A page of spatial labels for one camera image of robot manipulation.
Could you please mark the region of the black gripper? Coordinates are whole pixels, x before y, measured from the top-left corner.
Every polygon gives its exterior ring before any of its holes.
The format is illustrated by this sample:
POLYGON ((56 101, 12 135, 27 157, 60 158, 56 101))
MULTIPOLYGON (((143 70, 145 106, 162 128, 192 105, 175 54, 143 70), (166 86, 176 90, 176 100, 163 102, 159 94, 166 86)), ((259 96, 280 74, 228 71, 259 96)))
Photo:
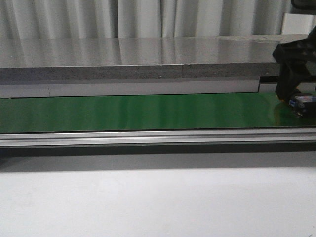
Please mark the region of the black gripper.
POLYGON ((276 95, 281 101, 289 101, 300 94, 297 88, 304 79, 316 75, 316 33, 305 39, 278 44, 273 57, 280 64, 276 95))

